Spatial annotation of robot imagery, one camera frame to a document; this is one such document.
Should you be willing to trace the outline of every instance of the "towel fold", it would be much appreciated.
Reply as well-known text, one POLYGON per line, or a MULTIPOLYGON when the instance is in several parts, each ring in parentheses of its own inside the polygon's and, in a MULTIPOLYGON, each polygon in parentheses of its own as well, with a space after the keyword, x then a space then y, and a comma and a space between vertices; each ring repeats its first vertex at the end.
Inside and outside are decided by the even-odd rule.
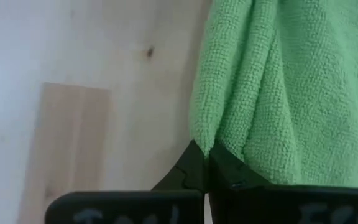
POLYGON ((190 105, 276 184, 358 187, 358 1, 213 0, 190 105))

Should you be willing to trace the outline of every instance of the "wood grain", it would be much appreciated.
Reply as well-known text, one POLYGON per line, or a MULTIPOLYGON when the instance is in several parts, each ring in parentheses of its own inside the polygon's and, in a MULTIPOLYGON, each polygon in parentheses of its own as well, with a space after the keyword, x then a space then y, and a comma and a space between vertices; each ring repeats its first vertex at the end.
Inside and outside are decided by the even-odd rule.
POLYGON ((99 189, 109 91, 45 83, 18 224, 41 224, 48 205, 74 190, 99 189))

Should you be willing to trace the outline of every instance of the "wooden plank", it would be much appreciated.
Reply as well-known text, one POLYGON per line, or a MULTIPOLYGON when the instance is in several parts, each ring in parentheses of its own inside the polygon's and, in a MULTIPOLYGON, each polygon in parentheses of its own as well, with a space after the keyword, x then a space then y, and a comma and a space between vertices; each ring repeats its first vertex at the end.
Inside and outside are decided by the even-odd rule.
POLYGON ((96 190, 109 92, 46 83, 17 223, 41 224, 48 205, 72 190, 96 190))

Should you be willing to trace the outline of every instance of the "towel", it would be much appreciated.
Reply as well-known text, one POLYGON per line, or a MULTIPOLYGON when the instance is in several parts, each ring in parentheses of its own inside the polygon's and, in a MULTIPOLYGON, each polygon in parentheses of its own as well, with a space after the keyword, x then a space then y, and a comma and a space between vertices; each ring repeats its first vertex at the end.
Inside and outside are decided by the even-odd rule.
POLYGON ((358 0, 213 0, 190 129, 273 183, 358 187, 358 0))

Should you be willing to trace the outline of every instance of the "green microfiber towel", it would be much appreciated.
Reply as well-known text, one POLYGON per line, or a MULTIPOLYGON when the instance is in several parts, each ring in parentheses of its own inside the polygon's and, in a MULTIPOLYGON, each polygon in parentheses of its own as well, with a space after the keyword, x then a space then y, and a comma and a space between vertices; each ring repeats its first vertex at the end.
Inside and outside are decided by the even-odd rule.
POLYGON ((358 187, 358 0, 213 0, 192 138, 276 184, 358 187))

